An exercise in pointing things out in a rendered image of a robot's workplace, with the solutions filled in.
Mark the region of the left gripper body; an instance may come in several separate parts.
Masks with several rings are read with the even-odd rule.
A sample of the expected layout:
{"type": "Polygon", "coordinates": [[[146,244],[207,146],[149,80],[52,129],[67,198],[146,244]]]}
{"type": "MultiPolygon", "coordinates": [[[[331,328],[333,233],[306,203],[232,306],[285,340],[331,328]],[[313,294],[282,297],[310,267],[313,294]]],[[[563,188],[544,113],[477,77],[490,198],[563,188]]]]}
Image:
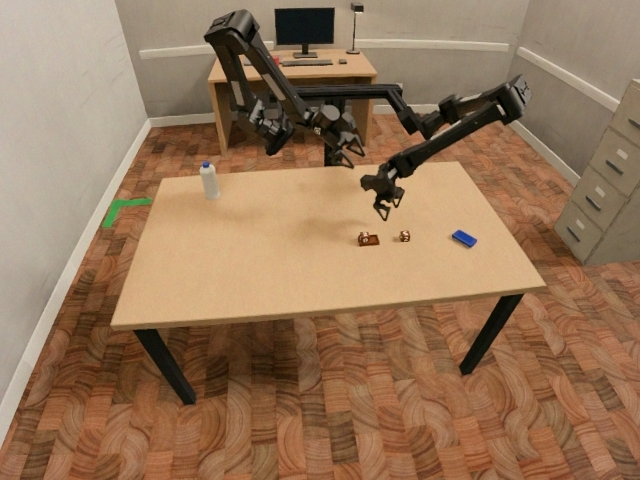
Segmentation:
{"type": "Polygon", "coordinates": [[[402,195],[402,193],[404,193],[404,191],[405,189],[402,189],[401,186],[396,186],[395,180],[393,180],[392,183],[385,189],[384,196],[376,195],[374,197],[374,203],[372,204],[372,206],[384,208],[385,204],[380,203],[381,200],[384,200],[386,203],[391,203],[392,199],[398,199],[402,195]]]}

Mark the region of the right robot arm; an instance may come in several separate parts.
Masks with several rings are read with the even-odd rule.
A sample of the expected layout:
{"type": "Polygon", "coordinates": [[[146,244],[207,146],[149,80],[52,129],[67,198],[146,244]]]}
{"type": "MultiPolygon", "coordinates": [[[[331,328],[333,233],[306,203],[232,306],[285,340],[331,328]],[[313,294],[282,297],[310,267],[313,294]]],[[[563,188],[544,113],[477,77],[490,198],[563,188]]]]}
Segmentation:
{"type": "Polygon", "coordinates": [[[277,123],[264,117],[265,105],[256,94],[252,94],[239,57],[245,55],[283,107],[291,125],[305,134],[309,134],[312,128],[321,139],[331,129],[325,139],[335,147],[347,134],[346,131],[356,128],[354,118],[347,111],[339,118],[338,109],[332,105],[322,104],[314,111],[305,104],[267,50],[257,31],[260,26],[252,17],[246,9],[233,11],[214,19],[203,36],[214,49],[234,96],[238,110],[237,126],[261,136],[268,152],[286,131],[286,120],[281,119],[277,123]]]}

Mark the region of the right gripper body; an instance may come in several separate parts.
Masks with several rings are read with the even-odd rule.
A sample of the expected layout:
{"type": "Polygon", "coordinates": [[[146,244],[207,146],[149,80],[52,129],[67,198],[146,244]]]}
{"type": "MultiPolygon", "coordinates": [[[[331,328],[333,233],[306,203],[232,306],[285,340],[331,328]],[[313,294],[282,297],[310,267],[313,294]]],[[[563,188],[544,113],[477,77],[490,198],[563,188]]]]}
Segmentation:
{"type": "MultiPolygon", "coordinates": [[[[331,130],[331,129],[329,129],[329,130],[331,130]]],[[[345,145],[349,144],[349,143],[351,142],[351,140],[352,140],[352,139],[353,139],[357,134],[353,135],[352,133],[347,133],[347,134],[346,134],[346,135],[345,135],[345,136],[344,136],[344,137],[343,137],[343,138],[342,138],[342,139],[341,139],[341,140],[336,144],[336,146],[334,147],[334,146],[333,146],[333,145],[332,145],[328,140],[326,140],[326,139],[325,139],[325,135],[329,132],[329,130],[324,134],[324,136],[323,136],[323,138],[322,138],[322,139],[323,139],[323,140],[324,140],[324,141],[325,141],[325,142],[326,142],[326,143],[327,143],[327,144],[328,144],[332,149],[334,148],[334,149],[333,149],[333,150],[331,150],[331,152],[328,154],[328,155],[329,155],[329,157],[330,157],[330,158],[332,158],[332,159],[330,160],[330,162],[332,162],[332,161],[333,161],[333,159],[334,159],[334,158],[335,158],[335,157],[336,157],[336,156],[341,152],[341,148],[344,146],[344,144],[345,144],[345,145]],[[342,144],[342,143],[343,143],[343,144],[342,144]],[[341,145],[341,144],[342,144],[342,145],[341,145]],[[339,145],[341,145],[341,146],[339,147],[339,145]],[[339,151],[339,152],[338,152],[338,151],[339,151]]]]}

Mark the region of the brown wooden calendar tray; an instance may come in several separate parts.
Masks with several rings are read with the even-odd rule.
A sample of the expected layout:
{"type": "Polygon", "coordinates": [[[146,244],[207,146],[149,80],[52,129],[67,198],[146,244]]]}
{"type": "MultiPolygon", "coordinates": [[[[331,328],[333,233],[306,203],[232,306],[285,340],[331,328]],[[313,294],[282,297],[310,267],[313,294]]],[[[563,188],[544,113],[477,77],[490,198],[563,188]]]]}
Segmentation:
{"type": "Polygon", "coordinates": [[[359,242],[359,246],[376,246],[380,244],[379,238],[377,234],[373,234],[370,235],[370,242],[363,242],[361,243],[360,241],[360,235],[358,235],[358,242],[359,242]]]}

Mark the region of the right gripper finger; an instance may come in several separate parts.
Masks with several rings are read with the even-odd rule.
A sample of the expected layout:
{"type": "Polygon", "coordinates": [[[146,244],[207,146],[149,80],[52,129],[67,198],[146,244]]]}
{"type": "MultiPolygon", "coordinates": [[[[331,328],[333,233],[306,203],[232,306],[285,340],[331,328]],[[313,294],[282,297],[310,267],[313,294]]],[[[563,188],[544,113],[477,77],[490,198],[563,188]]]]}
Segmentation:
{"type": "Polygon", "coordinates": [[[352,163],[351,159],[349,158],[349,156],[347,155],[344,149],[341,150],[341,152],[333,159],[331,163],[335,165],[343,166],[352,170],[355,168],[354,164],[352,163]],[[350,165],[347,165],[343,162],[338,161],[341,157],[343,157],[350,165]]]}
{"type": "Polygon", "coordinates": [[[349,150],[349,151],[351,151],[351,152],[353,152],[353,153],[355,153],[355,154],[357,154],[357,155],[359,155],[359,156],[361,156],[361,157],[364,157],[364,156],[365,156],[365,152],[364,152],[364,150],[363,150],[363,148],[362,148],[362,145],[361,145],[361,142],[360,142],[360,139],[359,139],[359,136],[358,136],[358,135],[356,135],[356,136],[351,140],[351,142],[347,145],[346,149],[347,149],[347,150],[349,150]],[[358,147],[359,147],[359,149],[360,149],[361,153],[360,153],[359,151],[357,151],[355,148],[353,148],[353,147],[352,147],[352,145],[353,145],[354,143],[357,143],[357,145],[358,145],[358,147]]]}

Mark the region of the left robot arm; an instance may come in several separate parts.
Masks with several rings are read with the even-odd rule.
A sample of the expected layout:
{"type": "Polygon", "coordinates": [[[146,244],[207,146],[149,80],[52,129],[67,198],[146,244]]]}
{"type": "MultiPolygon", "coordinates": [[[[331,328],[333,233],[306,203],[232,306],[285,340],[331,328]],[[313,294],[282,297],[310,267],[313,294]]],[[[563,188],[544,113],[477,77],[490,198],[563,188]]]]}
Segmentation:
{"type": "Polygon", "coordinates": [[[505,126],[518,119],[533,95],[525,84],[523,75],[519,74],[490,91],[469,97],[452,94],[438,104],[439,111],[422,116],[425,122],[419,113],[415,113],[430,138],[390,156],[386,163],[378,166],[375,175],[364,174],[359,179],[360,187],[365,192],[372,189],[376,195],[384,196],[385,189],[393,180],[411,176],[418,166],[439,151],[489,123],[500,120],[505,126]],[[496,105],[500,105],[505,114],[501,114],[496,105]],[[445,123],[450,126],[433,136],[445,123]]]}

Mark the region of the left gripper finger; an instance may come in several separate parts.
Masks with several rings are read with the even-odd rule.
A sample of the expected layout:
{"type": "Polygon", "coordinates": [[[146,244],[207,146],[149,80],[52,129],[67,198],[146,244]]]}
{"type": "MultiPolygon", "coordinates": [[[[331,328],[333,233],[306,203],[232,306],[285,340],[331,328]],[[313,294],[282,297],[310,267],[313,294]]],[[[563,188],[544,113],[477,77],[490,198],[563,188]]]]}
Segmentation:
{"type": "Polygon", "coordinates": [[[372,207],[373,207],[373,209],[374,209],[374,210],[379,214],[379,216],[381,217],[382,221],[385,221],[385,222],[386,222],[386,221],[387,221],[387,218],[388,218],[388,215],[389,215],[389,212],[390,212],[391,207],[390,207],[390,206],[385,206],[384,208],[379,208],[379,207],[374,207],[374,206],[372,206],[372,207]],[[385,217],[383,217],[383,215],[382,215],[382,213],[381,213],[380,209],[382,209],[382,210],[384,210],[384,211],[385,211],[385,217]]]}
{"type": "MultiPolygon", "coordinates": [[[[405,193],[405,191],[404,191],[404,193],[405,193]]],[[[402,200],[402,197],[403,197],[404,193],[402,193],[402,195],[399,197],[397,204],[395,204],[394,199],[392,199],[392,200],[391,200],[391,202],[392,202],[392,204],[393,204],[394,208],[398,209],[399,204],[400,204],[400,202],[401,202],[401,200],[402,200]]]]}

